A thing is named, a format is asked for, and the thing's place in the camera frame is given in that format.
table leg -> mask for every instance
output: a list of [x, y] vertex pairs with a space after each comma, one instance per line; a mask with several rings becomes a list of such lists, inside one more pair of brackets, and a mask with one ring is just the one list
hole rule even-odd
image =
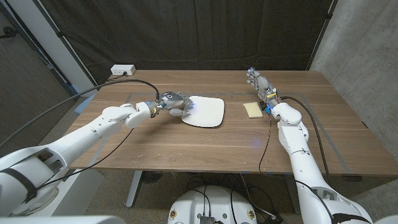
[[134, 203], [136, 202], [139, 187], [141, 186], [141, 175], [142, 175], [141, 170], [134, 171], [134, 175], [133, 175], [132, 181], [131, 181], [129, 195], [127, 196], [127, 201], [125, 203], [127, 208], [132, 208], [134, 206]]
[[293, 211], [294, 213], [300, 215], [299, 193], [297, 192], [296, 182], [293, 181], [294, 177], [293, 175], [284, 175], [284, 179], [293, 204]]

black strap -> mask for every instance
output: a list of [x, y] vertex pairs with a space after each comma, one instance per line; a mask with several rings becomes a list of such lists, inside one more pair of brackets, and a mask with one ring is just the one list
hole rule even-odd
[[336, 213], [336, 214], [333, 215], [333, 219], [331, 220], [331, 224], [343, 223], [345, 221], [350, 221], [352, 219], [370, 223], [367, 219], [365, 219], [364, 217], [361, 217], [361, 216], [348, 215], [348, 214], [343, 214], [343, 213]]
[[26, 195], [26, 199], [25, 199], [26, 203], [28, 201], [32, 200], [33, 198], [36, 198], [36, 196], [37, 196], [37, 188], [23, 174], [21, 174], [20, 172], [14, 170], [14, 169], [11, 169], [11, 168], [4, 169], [4, 170], [2, 170], [0, 172], [8, 174], [11, 177], [17, 179], [26, 188], [26, 190], [27, 190], [27, 195]]
[[325, 19], [331, 19], [332, 16], [333, 16], [333, 13], [326, 14]]
[[61, 38], [61, 37], [65, 36], [65, 35], [63, 34], [63, 32], [62, 32], [62, 31], [55, 32], [55, 34], [56, 34], [56, 35], [57, 35], [57, 37], [59, 37], [59, 38]]

black curtain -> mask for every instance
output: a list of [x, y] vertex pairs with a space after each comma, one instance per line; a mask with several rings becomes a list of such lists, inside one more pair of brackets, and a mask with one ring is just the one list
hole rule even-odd
[[41, 0], [98, 83], [114, 64], [305, 70], [331, 0]]

white plate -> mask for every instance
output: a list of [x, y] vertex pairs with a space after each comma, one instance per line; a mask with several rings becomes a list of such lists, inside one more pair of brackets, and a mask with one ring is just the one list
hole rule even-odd
[[191, 96], [193, 108], [185, 106], [190, 114], [182, 116], [182, 121], [198, 127], [217, 127], [224, 117], [224, 101], [219, 98]]

wooden table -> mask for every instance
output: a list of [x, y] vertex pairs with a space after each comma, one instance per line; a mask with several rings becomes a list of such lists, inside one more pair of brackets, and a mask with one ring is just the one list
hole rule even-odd
[[[365, 127], [355, 112], [320, 72], [261, 71], [279, 91], [293, 96], [313, 112], [321, 134], [330, 174], [397, 175], [398, 163]], [[132, 169], [190, 172], [259, 172], [258, 165], [267, 142], [269, 118], [249, 119], [243, 103], [259, 101], [245, 71], [138, 70], [134, 76], [154, 84], [160, 91], [181, 91], [186, 95], [221, 98], [224, 119], [216, 128], [197, 128], [161, 111], [148, 119], [126, 139], [117, 151], [98, 164], [98, 169]], [[103, 87], [72, 124], [76, 130], [99, 116], [107, 106], [129, 100], [135, 105], [152, 100], [152, 88], [141, 83], [120, 83]], [[305, 110], [286, 100], [303, 115], [310, 133], [308, 145], [322, 172], [322, 158], [315, 130]], [[278, 140], [277, 120], [271, 119], [271, 140], [262, 162], [263, 172], [291, 173], [289, 157]], [[72, 167], [82, 168], [112, 151], [129, 132], [100, 141], [78, 158]]]

